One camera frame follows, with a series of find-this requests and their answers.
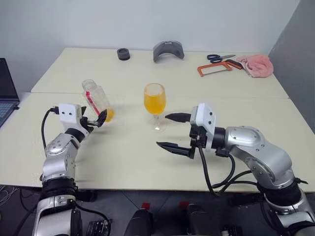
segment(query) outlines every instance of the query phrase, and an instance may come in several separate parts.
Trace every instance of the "orange juice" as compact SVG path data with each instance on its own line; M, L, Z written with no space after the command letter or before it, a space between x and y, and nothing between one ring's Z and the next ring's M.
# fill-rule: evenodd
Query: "orange juice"
M114 116L115 112L112 109L107 109L107 117L105 122L110 122Z
M165 105L165 93L153 96L144 94L144 106L149 113L159 115L164 111Z

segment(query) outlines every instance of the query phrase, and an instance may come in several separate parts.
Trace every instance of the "laptop keyboard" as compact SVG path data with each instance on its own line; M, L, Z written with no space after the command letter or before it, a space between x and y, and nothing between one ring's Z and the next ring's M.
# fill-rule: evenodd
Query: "laptop keyboard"
M3 118L12 106L13 103L0 103L0 118Z

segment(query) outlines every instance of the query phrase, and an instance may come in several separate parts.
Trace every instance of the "table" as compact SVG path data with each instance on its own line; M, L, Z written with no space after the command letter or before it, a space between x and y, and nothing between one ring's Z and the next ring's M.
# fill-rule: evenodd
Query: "table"
M151 115L143 106L142 95L109 95L115 109L112 122L95 131L79 149L76 159L76 183L87 189L164 189L207 190L201 160L171 154L156 145L156 141L189 146L188 123L166 120L162 133L150 130ZM45 112L59 103L84 105L80 94L32 93L21 109L0 132L0 183L40 187L39 176L44 162L40 125ZM285 149L293 162L297 177L305 191L315 191L313 168L315 158L312 133L290 99L210 97L168 95L164 114L190 112L200 102L208 102L217 113L217 126L250 125L257 127L271 143ZM46 122L49 142L63 131L57 115ZM227 158L206 154L210 179L219 182L228 174ZM247 170L236 160L236 171ZM250 175L246 180L254 180ZM256 191L251 185L236 184L229 191Z
M154 63L152 51L132 50L131 58L121 61L112 49L66 48L32 92L82 93L82 81L93 79L105 93L118 95L142 94L146 84L160 83L168 95L288 98L274 75L251 78L234 68L200 77L197 67L209 64L207 54L185 52L183 60L165 55Z

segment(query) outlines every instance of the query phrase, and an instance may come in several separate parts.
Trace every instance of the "pink towel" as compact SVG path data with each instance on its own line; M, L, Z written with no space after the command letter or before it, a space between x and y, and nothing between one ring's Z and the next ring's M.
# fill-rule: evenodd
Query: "pink towel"
M241 56L236 58L252 77L265 78L274 72L274 67L266 55Z

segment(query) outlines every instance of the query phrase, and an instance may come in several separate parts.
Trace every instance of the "gray curved piece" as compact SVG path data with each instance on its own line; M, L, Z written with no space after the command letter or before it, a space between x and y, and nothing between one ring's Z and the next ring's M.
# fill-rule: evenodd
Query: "gray curved piece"
M182 44L178 41L163 41L153 47L153 60L156 62L158 57L164 53L171 53L180 59L184 58Z

